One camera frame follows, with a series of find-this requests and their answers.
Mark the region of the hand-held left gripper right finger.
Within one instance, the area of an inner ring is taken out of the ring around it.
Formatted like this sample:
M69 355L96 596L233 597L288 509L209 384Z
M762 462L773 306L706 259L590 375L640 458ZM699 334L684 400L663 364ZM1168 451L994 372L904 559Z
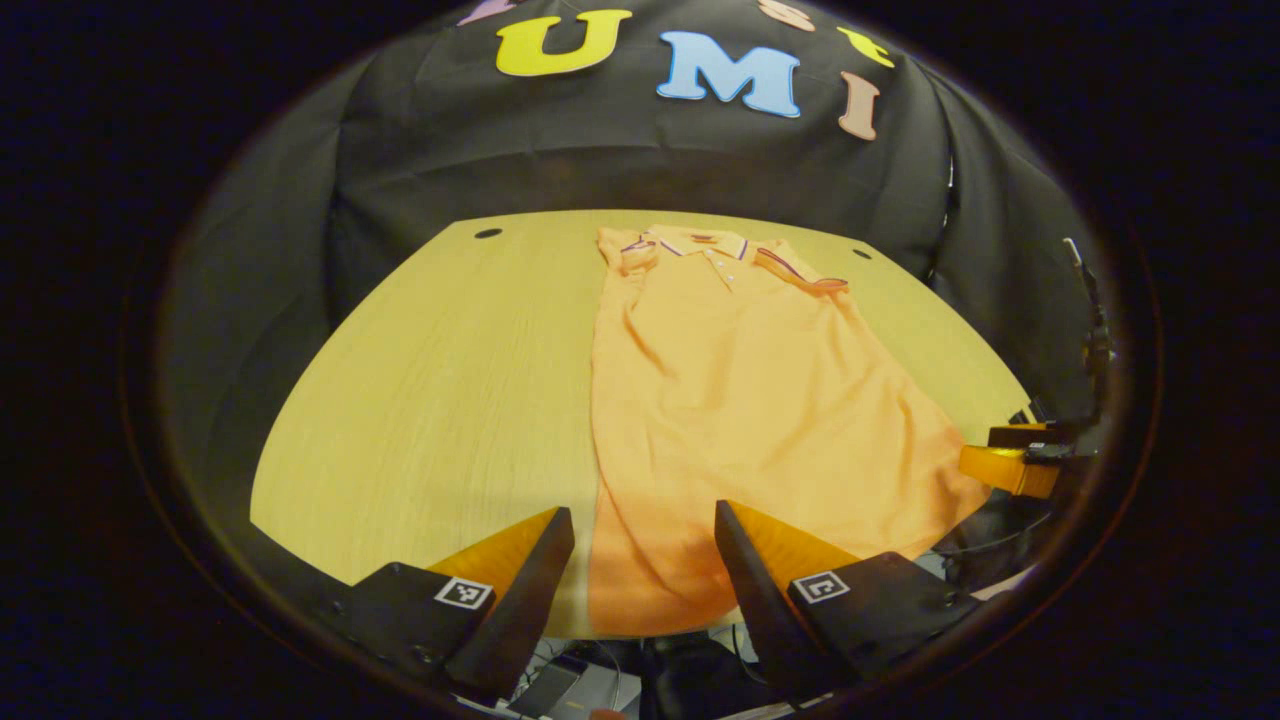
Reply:
M714 541L763 676L788 700L878 682L982 605L900 553L856 559L726 498Z

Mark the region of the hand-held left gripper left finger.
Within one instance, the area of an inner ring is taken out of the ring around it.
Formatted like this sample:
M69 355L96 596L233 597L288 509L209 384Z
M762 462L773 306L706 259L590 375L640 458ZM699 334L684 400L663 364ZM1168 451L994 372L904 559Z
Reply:
M573 548L570 509L552 507L429 568L389 562L342 587L330 626L417 685L495 701L524 675Z

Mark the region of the orange T-shirt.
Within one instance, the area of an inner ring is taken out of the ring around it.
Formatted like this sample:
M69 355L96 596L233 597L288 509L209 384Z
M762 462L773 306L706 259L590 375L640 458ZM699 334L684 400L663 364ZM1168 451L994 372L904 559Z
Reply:
M989 497L849 283L786 241L603 227L596 246L595 633L692 632L739 606L714 541L721 500L859 559L915 559Z

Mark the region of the grey flat device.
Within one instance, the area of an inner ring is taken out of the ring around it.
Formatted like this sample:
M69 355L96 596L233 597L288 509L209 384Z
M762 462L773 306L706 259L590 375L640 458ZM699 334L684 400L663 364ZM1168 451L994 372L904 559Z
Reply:
M539 669L530 685L511 701L507 710L520 717L549 717L586 671L588 662L580 659L552 660Z

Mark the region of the black backdrop cloth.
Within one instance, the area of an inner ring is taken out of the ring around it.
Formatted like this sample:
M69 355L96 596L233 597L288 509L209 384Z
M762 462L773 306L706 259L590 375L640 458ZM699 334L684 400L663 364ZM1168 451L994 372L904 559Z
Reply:
M305 364L448 224L708 211L868 242L950 304L1052 419L1091 413L1097 240L1020 132L919 53L756 0L525 0L428 22L306 94L180 234L157 314L169 454L210 521Z

